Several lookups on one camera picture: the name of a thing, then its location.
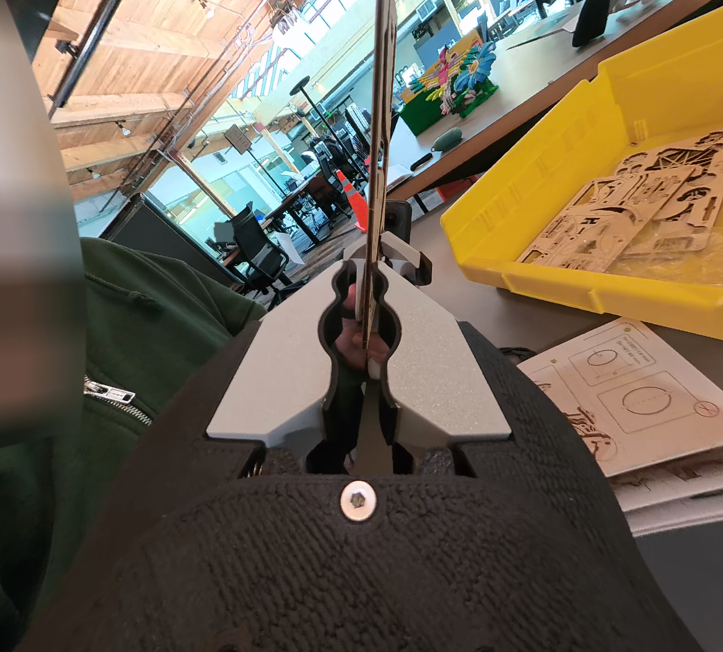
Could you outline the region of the yellow storage bin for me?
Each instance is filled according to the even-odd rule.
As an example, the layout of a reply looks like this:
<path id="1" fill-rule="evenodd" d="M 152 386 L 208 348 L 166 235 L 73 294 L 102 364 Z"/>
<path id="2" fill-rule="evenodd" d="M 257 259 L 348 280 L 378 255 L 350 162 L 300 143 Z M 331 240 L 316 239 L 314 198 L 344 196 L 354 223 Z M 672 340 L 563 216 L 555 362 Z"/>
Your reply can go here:
<path id="1" fill-rule="evenodd" d="M 440 218 L 468 280 L 721 340 L 721 288 L 546 268 L 523 251 L 625 151 L 721 129 L 722 9 L 603 60 Z"/>

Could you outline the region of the green storage bin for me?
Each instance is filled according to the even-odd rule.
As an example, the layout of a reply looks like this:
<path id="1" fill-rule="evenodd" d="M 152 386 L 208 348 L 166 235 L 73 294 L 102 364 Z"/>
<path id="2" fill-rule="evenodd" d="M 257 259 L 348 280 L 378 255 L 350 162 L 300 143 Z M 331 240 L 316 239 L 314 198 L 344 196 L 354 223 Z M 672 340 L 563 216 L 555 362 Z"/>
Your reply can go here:
<path id="1" fill-rule="evenodd" d="M 426 95 L 419 94 L 404 105 L 400 113 L 400 119 L 407 125 L 414 136 L 419 136 L 442 119 L 441 105 L 441 98 L 428 100 Z"/>

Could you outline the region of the long light grey table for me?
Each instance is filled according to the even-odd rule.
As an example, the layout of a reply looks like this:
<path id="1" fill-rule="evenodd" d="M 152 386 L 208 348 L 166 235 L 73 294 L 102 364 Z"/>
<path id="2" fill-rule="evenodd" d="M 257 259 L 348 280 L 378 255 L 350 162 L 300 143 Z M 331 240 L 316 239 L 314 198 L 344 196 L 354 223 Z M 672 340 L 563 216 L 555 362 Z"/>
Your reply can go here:
<path id="1" fill-rule="evenodd" d="M 721 0 L 653 0 L 614 14 L 601 38 L 574 49 L 563 21 L 539 23 L 555 31 L 532 38 L 534 28 L 512 35 L 497 45 L 492 81 L 498 91 L 466 119 L 446 117 L 420 136 L 399 122 L 390 149 L 390 163 L 409 166 L 431 151 L 433 141 L 458 126 L 463 138 L 447 152 L 432 152 L 432 159 L 390 194 L 394 200 L 414 195 L 491 169 L 558 101 L 583 80 L 598 73 L 603 60 L 637 46 L 678 24 L 721 5 Z"/>

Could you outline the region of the green zip jacket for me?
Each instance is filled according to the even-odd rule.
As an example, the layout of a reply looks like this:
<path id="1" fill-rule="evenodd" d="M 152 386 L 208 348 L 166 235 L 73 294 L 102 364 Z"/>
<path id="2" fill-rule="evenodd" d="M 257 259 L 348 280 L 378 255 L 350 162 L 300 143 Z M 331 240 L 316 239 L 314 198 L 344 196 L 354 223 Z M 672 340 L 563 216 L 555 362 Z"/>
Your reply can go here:
<path id="1" fill-rule="evenodd" d="M 82 410 L 2 446 L 2 650 L 57 591 L 140 437 L 232 338 L 265 314 L 186 263 L 80 240 L 85 268 Z"/>

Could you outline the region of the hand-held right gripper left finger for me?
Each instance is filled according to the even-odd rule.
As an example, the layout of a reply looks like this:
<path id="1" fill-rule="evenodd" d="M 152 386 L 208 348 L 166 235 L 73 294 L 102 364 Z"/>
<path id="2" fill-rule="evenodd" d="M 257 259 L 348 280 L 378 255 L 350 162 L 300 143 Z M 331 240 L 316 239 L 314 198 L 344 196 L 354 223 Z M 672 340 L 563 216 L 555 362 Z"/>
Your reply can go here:
<path id="1" fill-rule="evenodd" d="M 358 438 L 364 395 L 344 398 L 333 344 L 358 260 L 340 260 L 271 310 L 206 428 L 212 440 L 313 449 Z"/>

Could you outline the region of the dark partition panel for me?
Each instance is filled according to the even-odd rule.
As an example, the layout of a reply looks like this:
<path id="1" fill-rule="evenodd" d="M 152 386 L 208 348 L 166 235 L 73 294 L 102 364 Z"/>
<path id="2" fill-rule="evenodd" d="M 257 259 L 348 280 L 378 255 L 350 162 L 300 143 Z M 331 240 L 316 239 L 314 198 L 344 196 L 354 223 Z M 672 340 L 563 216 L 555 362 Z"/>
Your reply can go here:
<path id="1" fill-rule="evenodd" d="M 213 258 L 188 233 L 143 195 L 134 195 L 101 233 L 100 238 L 131 250 L 156 254 L 186 263 L 189 267 L 234 291 L 244 281 Z"/>

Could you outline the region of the wooden office desk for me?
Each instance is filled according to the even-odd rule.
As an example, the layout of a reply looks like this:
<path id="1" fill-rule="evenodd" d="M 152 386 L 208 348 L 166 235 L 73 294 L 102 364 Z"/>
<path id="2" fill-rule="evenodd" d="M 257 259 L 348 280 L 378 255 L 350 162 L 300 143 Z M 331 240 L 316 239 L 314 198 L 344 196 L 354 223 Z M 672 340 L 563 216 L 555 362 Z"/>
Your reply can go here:
<path id="1" fill-rule="evenodd" d="M 270 211 L 261 221 L 261 228 L 263 230 L 274 229 L 277 233 L 280 233 L 283 231 L 281 219 L 283 216 L 288 215 L 311 241 L 312 246 L 319 247 L 323 239 L 316 232 L 313 232 L 308 223 L 303 220 L 300 208 L 303 201 L 309 200 L 314 207 L 321 210 L 331 227 L 335 216 L 340 211 L 340 208 L 336 205 L 337 195 L 336 190 L 331 186 L 322 171 L 318 171 L 287 195 L 275 210 Z"/>

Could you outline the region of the white instruction booklet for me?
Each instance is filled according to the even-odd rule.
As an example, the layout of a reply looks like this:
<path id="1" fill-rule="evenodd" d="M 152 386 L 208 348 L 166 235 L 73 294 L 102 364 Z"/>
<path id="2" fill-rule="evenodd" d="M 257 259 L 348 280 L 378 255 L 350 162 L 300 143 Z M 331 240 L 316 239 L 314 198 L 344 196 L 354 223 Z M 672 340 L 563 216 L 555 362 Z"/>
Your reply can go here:
<path id="1" fill-rule="evenodd" d="M 610 483 L 635 537 L 722 521 L 722 391 L 619 318 L 522 361 Z"/>

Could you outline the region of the orange traffic cone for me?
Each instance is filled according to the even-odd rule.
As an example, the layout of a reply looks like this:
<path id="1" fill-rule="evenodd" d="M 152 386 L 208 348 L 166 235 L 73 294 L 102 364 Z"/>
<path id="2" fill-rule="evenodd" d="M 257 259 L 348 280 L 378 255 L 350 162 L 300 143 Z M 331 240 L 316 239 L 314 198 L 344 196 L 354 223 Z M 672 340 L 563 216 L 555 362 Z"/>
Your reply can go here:
<path id="1" fill-rule="evenodd" d="M 341 170 L 336 170 L 336 176 L 338 177 L 342 188 L 348 199 L 348 203 L 354 212 L 356 218 L 356 227 L 363 233 L 367 232 L 368 229 L 368 204 L 365 198 L 359 193 L 359 191 L 352 185 L 348 178 L 344 175 Z"/>

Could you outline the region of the grey desk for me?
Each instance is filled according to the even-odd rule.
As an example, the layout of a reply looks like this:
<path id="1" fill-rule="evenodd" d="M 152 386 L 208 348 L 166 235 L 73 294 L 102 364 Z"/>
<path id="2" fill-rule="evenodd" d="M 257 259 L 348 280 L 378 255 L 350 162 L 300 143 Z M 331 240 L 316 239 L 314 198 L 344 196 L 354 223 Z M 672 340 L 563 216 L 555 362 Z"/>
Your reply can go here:
<path id="1" fill-rule="evenodd" d="M 432 261 L 432 282 L 422 288 L 459 320 L 472 323 L 497 347 L 542 351 L 612 320 L 467 280 L 440 225 L 451 203 L 425 194 L 428 213 L 411 201 L 411 245 Z M 704 650 L 722 650 L 721 523 L 669 530 L 637 539 L 656 581 Z"/>

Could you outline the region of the black curved stand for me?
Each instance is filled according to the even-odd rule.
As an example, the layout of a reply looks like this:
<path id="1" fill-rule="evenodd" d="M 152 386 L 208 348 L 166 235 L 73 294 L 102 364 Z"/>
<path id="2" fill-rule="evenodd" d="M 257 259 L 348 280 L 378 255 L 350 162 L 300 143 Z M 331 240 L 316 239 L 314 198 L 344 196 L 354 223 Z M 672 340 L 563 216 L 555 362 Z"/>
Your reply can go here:
<path id="1" fill-rule="evenodd" d="M 578 15 L 571 44 L 580 49 L 602 36 L 607 25 L 611 0 L 585 0 Z"/>

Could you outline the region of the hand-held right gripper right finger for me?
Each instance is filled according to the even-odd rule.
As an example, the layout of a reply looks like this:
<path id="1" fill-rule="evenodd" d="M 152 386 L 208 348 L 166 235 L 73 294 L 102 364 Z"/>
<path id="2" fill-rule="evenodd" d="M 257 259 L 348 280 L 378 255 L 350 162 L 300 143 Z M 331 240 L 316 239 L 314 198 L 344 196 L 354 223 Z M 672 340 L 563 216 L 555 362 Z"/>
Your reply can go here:
<path id="1" fill-rule="evenodd" d="M 511 427 L 457 319 L 387 265 L 378 268 L 393 349 L 381 374 L 404 448 L 507 440 Z"/>

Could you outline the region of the black floor lamp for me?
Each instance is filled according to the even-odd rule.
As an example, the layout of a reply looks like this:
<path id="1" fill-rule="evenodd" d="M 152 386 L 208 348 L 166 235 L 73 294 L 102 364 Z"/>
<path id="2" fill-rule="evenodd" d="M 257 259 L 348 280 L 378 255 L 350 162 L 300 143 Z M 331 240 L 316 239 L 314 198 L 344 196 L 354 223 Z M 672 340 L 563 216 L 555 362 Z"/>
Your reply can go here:
<path id="1" fill-rule="evenodd" d="M 360 145 L 358 135 L 345 117 L 329 113 L 312 100 L 307 90 L 309 82 L 310 76 L 303 77 L 289 95 L 295 97 L 302 94 L 320 120 L 319 127 L 309 140 L 310 152 L 328 176 L 333 171 L 343 171 L 357 190 L 364 194 L 368 190 L 369 178 L 362 162 L 360 152 L 364 148 Z"/>

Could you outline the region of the person's left hand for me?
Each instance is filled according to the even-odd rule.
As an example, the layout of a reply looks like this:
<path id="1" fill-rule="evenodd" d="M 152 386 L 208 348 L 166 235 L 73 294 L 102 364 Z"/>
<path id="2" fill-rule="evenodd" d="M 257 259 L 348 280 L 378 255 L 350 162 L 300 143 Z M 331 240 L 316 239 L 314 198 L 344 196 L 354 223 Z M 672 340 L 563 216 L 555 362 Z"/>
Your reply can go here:
<path id="1" fill-rule="evenodd" d="M 370 361 L 380 366 L 389 357 L 390 347 L 377 331 L 373 331 L 365 342 L 362 324 L 356 318 L 356 307 L 357 285 L 353 283 L 348 286 L 341 306 L 342 328 L 336 339 L 336 350 L 349 367 L 366 372 Z"/>

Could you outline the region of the orange crate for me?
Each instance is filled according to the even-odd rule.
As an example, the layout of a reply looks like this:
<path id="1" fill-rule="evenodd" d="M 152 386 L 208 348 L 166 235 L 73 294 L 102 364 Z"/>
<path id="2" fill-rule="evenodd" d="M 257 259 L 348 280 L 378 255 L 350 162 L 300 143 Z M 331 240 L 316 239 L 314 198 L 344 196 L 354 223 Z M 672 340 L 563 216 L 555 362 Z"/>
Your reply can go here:
<path id="1" fill-rule="evenodd" d="M 450 181 L 441 184 L 437 187 L 436 190 L 440 199 L 444 203 L 446 203 L 447 201 L 453 199 L 454 197 L 457 197 L 458 195 L 463 194 L 468 189 L 473 187 L 478 180 L 479 175 L 472 175 L 470 177 L 465 177 L 460 180 Z"/>

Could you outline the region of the colourful toy bird model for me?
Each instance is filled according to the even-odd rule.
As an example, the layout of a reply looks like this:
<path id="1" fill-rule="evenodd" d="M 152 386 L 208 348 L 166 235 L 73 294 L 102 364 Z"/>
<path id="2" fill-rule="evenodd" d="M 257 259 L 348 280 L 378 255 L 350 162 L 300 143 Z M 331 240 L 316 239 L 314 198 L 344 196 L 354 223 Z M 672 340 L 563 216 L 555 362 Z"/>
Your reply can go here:
<path id="1" fill-rule="evenodd" d="M 439 59 L 406 89 L 406 108 L 418 105 L 432 118 L 459 115 L 465 118 L 499 90 L 490 78 L 497 59 L 496 43 L 483 41 L 478 33 L 443 46 Z"/>

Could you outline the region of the black office chair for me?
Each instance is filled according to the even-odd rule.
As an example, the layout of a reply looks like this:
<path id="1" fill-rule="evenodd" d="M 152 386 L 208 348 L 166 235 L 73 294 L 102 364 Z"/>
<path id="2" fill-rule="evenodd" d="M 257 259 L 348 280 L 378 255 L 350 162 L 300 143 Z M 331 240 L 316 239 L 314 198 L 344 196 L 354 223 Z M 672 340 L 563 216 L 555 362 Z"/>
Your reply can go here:
<path id="1" fill-rule="evenodd" d="M 241 271 L 245 288 L 257 294 L 272 293 L 269 310 L 282 302 L 282 291 L 275 283 L 291 285 L 285 275 L 290 258 L 270 239 L 253 212 L 245 208 L 230 220 L 216 222 L 213 233 L 214 240 L 226 248 L 226 267 L 245 265 Z"/>

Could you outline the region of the clear plastic wrap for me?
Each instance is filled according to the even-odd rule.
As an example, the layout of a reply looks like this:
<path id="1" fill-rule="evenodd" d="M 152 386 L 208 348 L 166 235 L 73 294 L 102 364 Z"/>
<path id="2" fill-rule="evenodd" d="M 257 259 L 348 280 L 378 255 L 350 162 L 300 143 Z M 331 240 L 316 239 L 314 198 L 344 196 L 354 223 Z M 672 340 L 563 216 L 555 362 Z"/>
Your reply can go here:
<path id="1" fill-rule="evenodd" d="M 621 257 L 606 272 L 648 280 L 721 287 L 722 235 L 715 229 L 706 247 L 698 251 Z"/>

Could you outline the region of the white paper sheet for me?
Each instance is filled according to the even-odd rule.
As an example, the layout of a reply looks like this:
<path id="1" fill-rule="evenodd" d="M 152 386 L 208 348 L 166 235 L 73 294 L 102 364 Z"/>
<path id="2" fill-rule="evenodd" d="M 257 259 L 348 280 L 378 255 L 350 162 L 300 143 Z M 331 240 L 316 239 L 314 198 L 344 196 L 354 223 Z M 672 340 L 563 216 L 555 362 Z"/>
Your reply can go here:
<path id="1" fill-rule="evenodd" d="M 305 265 L 301 254 L 299 253 L 299 251 L 296 249 L 296 246 L 294 245 L 292 237 L 288 233 L 276 232 L 276 240 L 278 242 L 279 247 L 288 256 L 289 262 L 291 264 L 299 265 L 299 266 Z"/>

